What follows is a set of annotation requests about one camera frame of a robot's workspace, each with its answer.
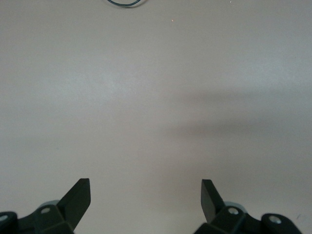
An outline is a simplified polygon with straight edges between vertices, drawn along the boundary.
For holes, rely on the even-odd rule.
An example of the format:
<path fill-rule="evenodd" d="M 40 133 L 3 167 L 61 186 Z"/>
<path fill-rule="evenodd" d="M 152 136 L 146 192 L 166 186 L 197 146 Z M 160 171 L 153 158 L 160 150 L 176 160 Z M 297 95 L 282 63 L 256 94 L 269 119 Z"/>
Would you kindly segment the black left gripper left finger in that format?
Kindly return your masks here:
<path fill-rule="evenodd" d="M 91 204 L 90 179 L 81 178 L 57 202 L 18 220 L 19 234 L 73 234 Z"/>

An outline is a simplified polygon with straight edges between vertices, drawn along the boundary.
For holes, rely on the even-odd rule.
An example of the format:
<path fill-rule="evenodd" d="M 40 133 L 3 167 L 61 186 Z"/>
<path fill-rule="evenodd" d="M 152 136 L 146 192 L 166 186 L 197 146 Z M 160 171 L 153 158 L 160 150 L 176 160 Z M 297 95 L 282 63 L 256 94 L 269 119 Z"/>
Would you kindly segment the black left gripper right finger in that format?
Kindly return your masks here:
<path fill-rule="evenodd" d="M 260 234 L 261 223 L 237 205 L 227 205 L 209 179 L 201 182 L 201 207 L 206 218 L 196 234 Z"/>

